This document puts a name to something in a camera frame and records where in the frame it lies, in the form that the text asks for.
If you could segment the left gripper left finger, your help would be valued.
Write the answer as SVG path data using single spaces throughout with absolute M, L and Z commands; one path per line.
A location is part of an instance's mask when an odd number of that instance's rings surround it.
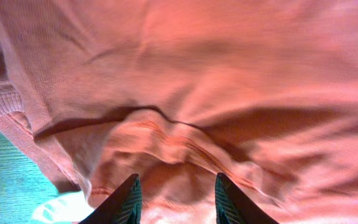
M 79 224 L 139 224 L 141 213 L 140 179 L 138 174 L 132 174 Z

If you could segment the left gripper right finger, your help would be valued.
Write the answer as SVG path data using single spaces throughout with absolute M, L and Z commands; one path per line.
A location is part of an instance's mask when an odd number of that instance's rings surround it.
M 215 206 L 217 224 L 278 224 L 222 172 L 216 176 Z

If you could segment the orange soccer t-shirt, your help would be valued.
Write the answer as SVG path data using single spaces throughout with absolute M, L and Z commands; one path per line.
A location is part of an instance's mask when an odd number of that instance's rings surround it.
M 281 223 L 358 223 L 358 1 L 0 1 L 0 132 L 142 223 L 214 223 L 225 173 Z

